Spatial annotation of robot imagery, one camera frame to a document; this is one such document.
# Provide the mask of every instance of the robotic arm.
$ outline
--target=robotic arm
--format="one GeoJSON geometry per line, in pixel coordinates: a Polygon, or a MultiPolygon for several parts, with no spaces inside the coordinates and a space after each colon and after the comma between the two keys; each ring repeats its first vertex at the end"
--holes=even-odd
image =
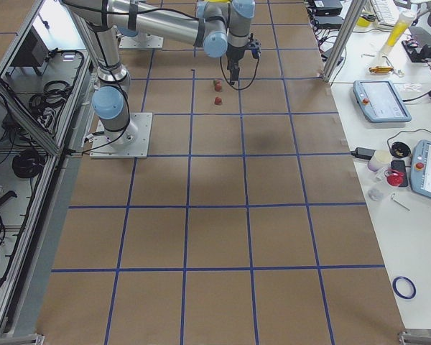
{"type": "Polygon", "coordinates": [[[114,25],[203,47],[212,58],[226,53],[231,84],[238,80],[238,63],[246,50],[251,50],[255,58],[259,57],[260,44],[250,35],[254,0],[198,2],[196,17],[138,0],[61,2],[72,14],[84,19],[87,29],[80,30],[80,34],[98,63],[99,78],[105,83],[128,78],[128,71],[121,64],[114,25]]]}

